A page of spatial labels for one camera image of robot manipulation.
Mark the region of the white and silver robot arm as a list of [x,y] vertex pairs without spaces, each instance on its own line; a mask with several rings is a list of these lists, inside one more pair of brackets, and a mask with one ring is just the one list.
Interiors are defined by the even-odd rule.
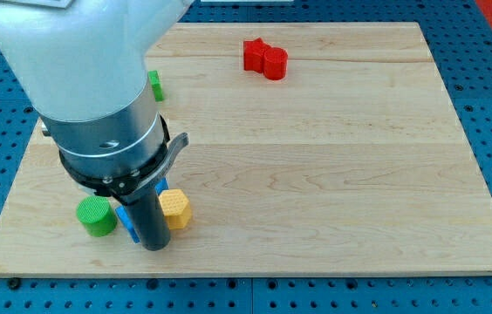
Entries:
[[0,1],[0,51],[65,161],[120,177],[161,150],[145,55],[188,0]]

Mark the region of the green block behind arm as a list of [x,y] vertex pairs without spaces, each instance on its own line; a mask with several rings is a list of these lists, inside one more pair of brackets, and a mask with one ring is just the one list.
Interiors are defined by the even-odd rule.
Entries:
[[151,88],[154,93],[154,98],[157,102],[162,102],[164,100],[164,92],[161,84],[161,77],[156,70],[148,72],[149,81]]

